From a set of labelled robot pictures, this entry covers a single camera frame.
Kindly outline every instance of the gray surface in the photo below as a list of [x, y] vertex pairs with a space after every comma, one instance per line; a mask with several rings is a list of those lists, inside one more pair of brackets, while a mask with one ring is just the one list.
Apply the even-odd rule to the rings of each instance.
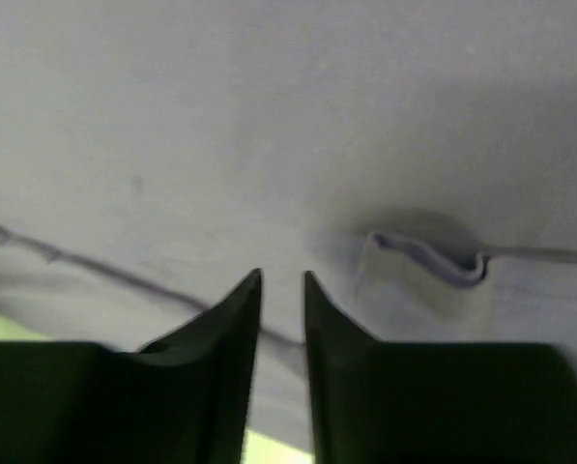
[[[294, 340], [373, 229], [577, 249], [577, 0], [0, 0], [0, 222], [206, 301], [262, 267]], [[0, 310], [56, 335], [188, 317], [32, 259]]]

